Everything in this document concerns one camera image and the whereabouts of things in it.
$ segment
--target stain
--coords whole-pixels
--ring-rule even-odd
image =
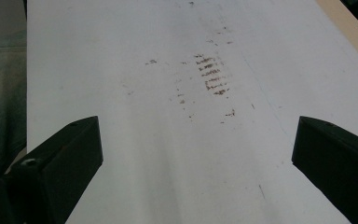
[[[258,187],[260,188],[261,195],[263,195],[264,200],[266,200],[266,196],[264,196],[264,192],[263,189],[261,188],[261,185],[258,185]]]
[[[203,59],[202,61],[196,62],[196,64],[208,63],[210,61],[214,61],[214,58],[206,58],[206,59]]]
[[[204,69],[207,69],[207,68],[212,68],[213,67],[213,63],[210,63],[210,64],[207,64],[204,66]]]
[[[213,94],[215,95],[223,95],[226,92],[226,90],[216,91]]]
[[[157,61],[153,59],[153,60],[150,60],[149,63],[145,63],[145,65],[148,65],[150,63],[157,63]]]
[[[208,80],[208,82],[218,81],[218,80],[220,80],[220,79],[222,79],[222,78],[225,78],[225,77],[215,77],[215,78],[211,78],[211,79]]]
[[[207,91],[208,91],[208,90],[213,90],[213,89],[215,89],[215,88],[217,88],[217,87],[226,86],[226,85],[227,85],[227,83],[225,82],[225,83],[220,83],[220,84],[218,84],[218,85],[209,86],[209,85],[208,85],[208,81],[205,81],[205,86],[206,86]]]
[[[212,75],[212,74],[216,74],[216,73],[219,73],[220,72],[220,69],[214,69],[214,70],[211,70],[203,75],[201,75],[202,77],[207,77],[209,75]]]
[[[234,116],[235,116],[235,110],[232,109],[232,110],[231,110],[231,113],[226,114],[226,116],[227,116],[227,117],[234,117]]]

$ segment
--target dirt mark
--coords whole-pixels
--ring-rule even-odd
[[[209,75],[216,74],[216,73],[219,73],[219,72],[220,72],[219,69],[214,69],[214,70],[211,70],[211,71],[209,71],[209,72],[207,72],[207,73],[205,73],[205,74],[203,74],[203,75],[201,75],[201,76],[202,76],[202,77],[207,77],[207,76],[209,76]]]
[[[199,62],[196,62],[196,64],[201,64],[201,63],[208,63],[209,61],[215,61],[215,58],[206,58],[206,59],[203,59]]]
[[[149,63],[145,63],[145,65],[148,65],[148,64],[151,64],[151,63],[157,63],[157,61],[152,59],[152,60],[149,61]]]
[[[261,185],[258,185],[258,187],[260,188],[261,195],[263,195],[264,200],[266,200],[266,196],[264,196],[264,192],[263,189],[261,188]]]
[[[227,117],[234,117],[235,116],[235,110],[234,108],[231,110],[231,113],[226,114]]]
[[[208,81],[205,81],[205,86],[206,86],[206,90],[208,91],[208,90],[213,90],[213,89],[216,89],[216,88],[218,88],[218,87],[223,87],[223,86],[226,86],[227,85],[227,83],[225,82],[225,83],[220,83],[220,84],[217,84],[217,85],[214,85],[214,86],[209,86],[208,85]]]
[[[226,90],[221,90],[221,91],[216,91],[213,94],[215,94],[215,95],[223,95],[223,94],[225,94],[225,92],[226,92]]]

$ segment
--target white board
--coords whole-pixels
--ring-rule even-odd
[[[67,223],[349,223],[291,163],[300,115],[358,134],[358,53],[314,1],[28,4],[28,148],[100,119]]]

